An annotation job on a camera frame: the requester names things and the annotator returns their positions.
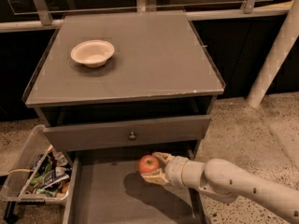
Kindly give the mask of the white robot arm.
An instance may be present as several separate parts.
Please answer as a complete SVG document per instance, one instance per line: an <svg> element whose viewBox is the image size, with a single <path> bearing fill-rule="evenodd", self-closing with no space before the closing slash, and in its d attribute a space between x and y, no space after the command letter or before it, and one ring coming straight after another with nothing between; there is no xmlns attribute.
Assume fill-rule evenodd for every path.
<svg viewBox="0 0 299 224"><path fill-rule="evenodd" d="M291 224L299 224L298 190L260 178L226 160L200 162L154 152L139 160L138 172L148 183L195 189L222 203L243 196Z"/></svg>

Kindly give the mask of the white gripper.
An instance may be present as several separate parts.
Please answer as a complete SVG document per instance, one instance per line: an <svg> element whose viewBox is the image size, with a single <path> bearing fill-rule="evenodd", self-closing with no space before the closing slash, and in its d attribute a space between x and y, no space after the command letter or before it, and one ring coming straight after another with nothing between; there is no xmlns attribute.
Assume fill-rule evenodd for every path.
<svg viewBox="0 0 299 224"><path fill-rule="evenodd" d="M142 174L142 178L151 184L163 186L170 183L174 187L183 187L183 168L189 159L181 156L174 157L170 153L164 152L153 152L152 155L162 166L165 166L164 171L159 168L150 173Z"/></svg>

